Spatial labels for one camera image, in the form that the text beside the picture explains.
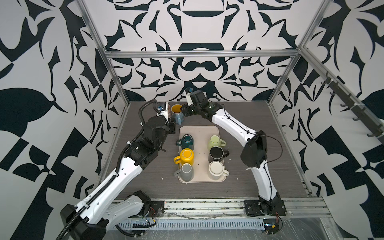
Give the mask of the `light blue mug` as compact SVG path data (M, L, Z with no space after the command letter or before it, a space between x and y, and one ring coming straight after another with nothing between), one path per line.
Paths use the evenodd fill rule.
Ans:
M171 107L171 111L175 117L175 122L177 125L182 125L184 121L184 114L182 113L182 105L175 104Z

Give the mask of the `dark green mug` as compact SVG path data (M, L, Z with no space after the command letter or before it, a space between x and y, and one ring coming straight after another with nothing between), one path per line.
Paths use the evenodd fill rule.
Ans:
M176 146L181 147L182 150L184 149L194 149L194 139L192 135L186 134L181 139L176 141Z

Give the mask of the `pink floral mug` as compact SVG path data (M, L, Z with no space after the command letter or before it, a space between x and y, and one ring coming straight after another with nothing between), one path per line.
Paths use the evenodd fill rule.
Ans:
M166 103L166 107L167 107L167 118L170 119L172 117L172 110L171 110L171 106L169 103Z

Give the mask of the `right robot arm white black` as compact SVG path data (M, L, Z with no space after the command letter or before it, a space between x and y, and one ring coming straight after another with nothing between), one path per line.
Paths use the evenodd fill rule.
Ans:
M275 188L268 166L268 136L263 131L253 130L231 116L224 106L209 102L203 107L197 104L182 105L182 113L186 116L201 116L213 124L220 126L231 134L243 147L242 162L250 168L259 191L259 210L265 215L273 215L283 210L283 201Z

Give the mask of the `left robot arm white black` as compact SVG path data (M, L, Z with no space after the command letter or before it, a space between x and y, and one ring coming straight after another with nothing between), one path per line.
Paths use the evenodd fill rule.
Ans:
M139 108L141 130L122 150L116 168L88 196L75 206L66 205L61 211L64 228L58 240L101 240L106 233L129 217L144 217L151 199L141 191L114 205L120 192L138 176L164 149L175 125L170 122L170 105L150 100Z

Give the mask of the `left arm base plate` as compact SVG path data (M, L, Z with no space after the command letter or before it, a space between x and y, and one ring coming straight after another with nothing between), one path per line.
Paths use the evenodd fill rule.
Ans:
M147 217L157 218L164 214L165 202L164 201L151 201Z

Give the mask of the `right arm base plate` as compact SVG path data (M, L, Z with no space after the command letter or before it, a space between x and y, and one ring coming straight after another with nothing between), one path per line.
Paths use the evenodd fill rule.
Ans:
M271 202L265 200L245 200L245 213L249 217L257 216L285 216L286 207L281 199L273 199Z

